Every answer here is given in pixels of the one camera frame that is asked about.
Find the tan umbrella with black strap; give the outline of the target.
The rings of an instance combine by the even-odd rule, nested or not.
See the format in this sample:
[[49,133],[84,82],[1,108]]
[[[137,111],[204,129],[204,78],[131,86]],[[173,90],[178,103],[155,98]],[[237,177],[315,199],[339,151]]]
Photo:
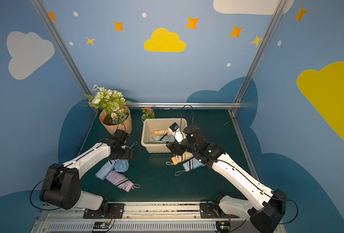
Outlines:
[[167,161],[165,164],[167,166],[175,166],[179,163],[190,160],[191,158],[193,158],[193,154],[186,151],[182,155],[175,155],[174,157],[171,158],[171,162]]

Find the sky blue umbrella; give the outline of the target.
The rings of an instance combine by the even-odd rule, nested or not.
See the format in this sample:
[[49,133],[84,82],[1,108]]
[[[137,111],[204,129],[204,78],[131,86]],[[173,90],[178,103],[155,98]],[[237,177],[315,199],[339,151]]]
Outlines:
[[122,159],[118,159],[115,162],[114,170],[118,173],[124,173],[129,169],[129,160],[133,159],[134,147],[138,145],[138,142],[134,142],[131,146],[124,145],[122,148],[125,150],[125,155]]

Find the mint umbrella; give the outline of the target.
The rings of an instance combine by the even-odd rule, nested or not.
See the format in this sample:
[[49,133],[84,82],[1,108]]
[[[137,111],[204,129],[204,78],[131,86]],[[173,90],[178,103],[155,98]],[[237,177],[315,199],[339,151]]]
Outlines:
[[169,135],[149,135],[148,142],[150,143],[157,143],[157,144],[168,144],[170,142],[174,142],[175,138]]

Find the pale blue umbrella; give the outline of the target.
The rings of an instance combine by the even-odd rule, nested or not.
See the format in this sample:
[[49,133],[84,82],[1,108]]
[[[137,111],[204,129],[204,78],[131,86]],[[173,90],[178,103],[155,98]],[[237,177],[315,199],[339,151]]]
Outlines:
[[107,161],[102,168],[95,174],[95,177],[100,180],[105,180],[106,177],[109,175],[111,171],[114,170],[114,166],[116,164],[117,160],[109,160]]

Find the beige umbrella front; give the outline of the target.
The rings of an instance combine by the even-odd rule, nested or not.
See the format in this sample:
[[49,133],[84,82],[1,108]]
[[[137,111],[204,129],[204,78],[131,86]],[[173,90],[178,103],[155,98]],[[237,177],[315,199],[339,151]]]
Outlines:
[[150,130],[150,135],[154,136],[163,136],[163,135],[172,135],[172,132],[169,129],[162,129],[162,130]]

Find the blue-grey umbrella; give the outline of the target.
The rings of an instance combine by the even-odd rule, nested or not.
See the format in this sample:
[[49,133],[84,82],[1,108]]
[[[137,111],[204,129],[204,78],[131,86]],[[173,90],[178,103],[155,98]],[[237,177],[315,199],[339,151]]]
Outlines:
[[199,160],[192,158],[190,160],[188,160],[187,162],[183,163],[183,169],[180,171],[177,171],[175,173],[175,176],[179,176],[184,172],[189,172],[191,170],[195,170],[197,168],[201,168],[204,167],[205,164],[201,163]]

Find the lilac umbrella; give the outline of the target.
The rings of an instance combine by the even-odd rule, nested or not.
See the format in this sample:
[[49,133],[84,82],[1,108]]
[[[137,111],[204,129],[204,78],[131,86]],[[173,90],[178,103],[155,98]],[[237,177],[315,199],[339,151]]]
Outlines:
[[125,175],[118,173],[114,170],[107,175],[106,180],[112,183],[117,188],[124,190],[126,192],[130,192],[131,190],[138,189],[141,187],[140,184],[133,183]]

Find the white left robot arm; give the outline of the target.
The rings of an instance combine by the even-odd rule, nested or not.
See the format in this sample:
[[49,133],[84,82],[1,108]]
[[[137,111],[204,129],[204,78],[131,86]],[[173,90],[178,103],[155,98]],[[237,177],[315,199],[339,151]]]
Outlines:
[[52,164],[43,180],[40,192],[42,202],[65,210],[80,208],[108,214],[108,199],[81,190],[80,180],[92,167],[104,159],[122,159],[133,156],[133,149],[125,146],[129,134],[116,130],[110,138],[104,138],[78,157],[60,164]]

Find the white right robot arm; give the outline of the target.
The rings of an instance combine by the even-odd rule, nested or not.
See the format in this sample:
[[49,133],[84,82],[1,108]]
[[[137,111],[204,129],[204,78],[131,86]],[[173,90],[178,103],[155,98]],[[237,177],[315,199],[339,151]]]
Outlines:
[[248,219],[261,233],[272,233],[286,213],[286,194],[272,190],[260,183],[239,166],[230,155],[215,143],[205,139],[201,129],[191,125],[181,129],[176,123],[169,128],[174,142],[167,148],[175,155],[191,153],[199,163],[219,173],[246,198],[240,200],[228,195],[219,196],[215,202],[226,215]]

